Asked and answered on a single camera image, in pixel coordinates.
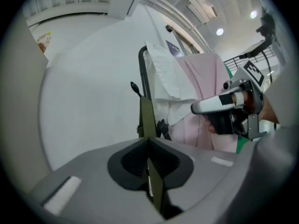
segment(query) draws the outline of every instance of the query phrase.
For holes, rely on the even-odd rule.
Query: pink cloth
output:
[[[222,93],[223,83],[229,80],[225,65],[217,54],[204,53],[176,58],[192,85],[198,100]],[[211,134],[204,126],[202,115],[190,113],[176,125],[169,128],[171,139],[202,149],[235,152],[236,135]]]

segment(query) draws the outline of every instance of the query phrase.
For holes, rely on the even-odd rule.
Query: black railing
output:
[[[273,53],[273,51],[272,51],[272,49],[270,47],[268,47],[267,49],[265,49],[263,51],[264,51],[264,53],[265,53],[265,55],[266,55],[267,58],[275,56],[274,53]],[[257,63],[257,62],[262,61],[264,59],[265,59],[265,57],[263,56],[262,53],[259,53],[255,57],[249,58],[249,60],[252,63]],[[233,70],[238,69],[239,66],[242,64],[242,62],[244,60],[245,59],[240,59],[238,56],[236,56],[236,57],[233,57],[233,58],[225,61],[224,64],[229,68],[230,71],[233,71]]]

